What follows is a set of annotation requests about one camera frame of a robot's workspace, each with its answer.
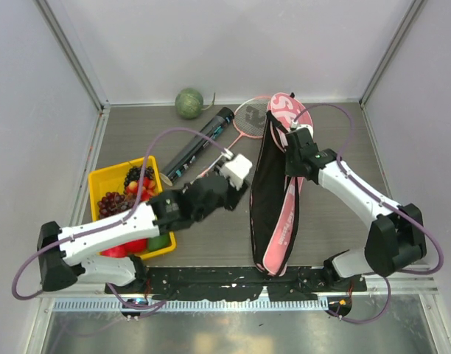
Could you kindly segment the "pink racket bag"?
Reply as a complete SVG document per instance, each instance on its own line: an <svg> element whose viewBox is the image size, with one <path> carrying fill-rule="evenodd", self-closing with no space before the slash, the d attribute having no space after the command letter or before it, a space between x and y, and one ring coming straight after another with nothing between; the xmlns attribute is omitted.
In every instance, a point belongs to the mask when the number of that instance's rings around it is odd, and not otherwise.
<svg viewBox="0 0 451 354"><path fill-rule="evenodd" d="M265 129L249 198L251 251L254 265L269 277L280 277L295 243L299 225L302 177L285 174L285 134L294 119L313 126L310 114L293 93L274 94L267 103Z"/></svg>

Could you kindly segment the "black shuttlecock tube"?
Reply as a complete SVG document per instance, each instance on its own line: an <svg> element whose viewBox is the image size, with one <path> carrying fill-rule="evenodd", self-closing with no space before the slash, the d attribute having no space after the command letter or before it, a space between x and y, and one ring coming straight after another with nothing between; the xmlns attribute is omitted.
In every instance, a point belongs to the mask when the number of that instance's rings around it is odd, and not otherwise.
<svg viewBox="0 0 451 354"><path fill-rule="evenodd" d="M234 112L223 107L219 112L200 130L202 134L216 140L234 119ZM198 155L209 145L209 141L200 136L194 137L176 154L160 172L160 177L167 185L172 186L196 160Z"/></svg>

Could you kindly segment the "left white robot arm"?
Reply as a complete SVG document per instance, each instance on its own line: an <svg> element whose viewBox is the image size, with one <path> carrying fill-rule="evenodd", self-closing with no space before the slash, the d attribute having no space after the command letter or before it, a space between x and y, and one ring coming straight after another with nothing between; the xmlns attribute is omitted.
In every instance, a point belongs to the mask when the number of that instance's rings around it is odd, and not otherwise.
<svg viewBox="0 0 451 354"><path fill-rule="evenodd" d="M136 210L73 227L52 221L41 227L38 262L42 289L61 291L77 282L110 283L137 294L146 288L147 275L139 257L102 256L103 250L134 240L154 238L188 229L216 209L235 210L250 184L210 175L178 190L161 192Z"/></svg>

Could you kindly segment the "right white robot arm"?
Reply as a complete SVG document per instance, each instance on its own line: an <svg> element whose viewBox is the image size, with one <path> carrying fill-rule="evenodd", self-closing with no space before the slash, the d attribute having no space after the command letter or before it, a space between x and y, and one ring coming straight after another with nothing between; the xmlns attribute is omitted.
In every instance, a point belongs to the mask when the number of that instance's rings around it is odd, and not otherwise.
<svg viewBox="0 0 451 354"><path fill-rule="evenodd" d="M285 172L304 178L337 196L368 230L366 244L324 261L324 285L339 291L350 277L374 273L388 277L427 253L422 213L377 192L354 174L331 149L319 150L309 125L294 125L286 134Z"/></svg>

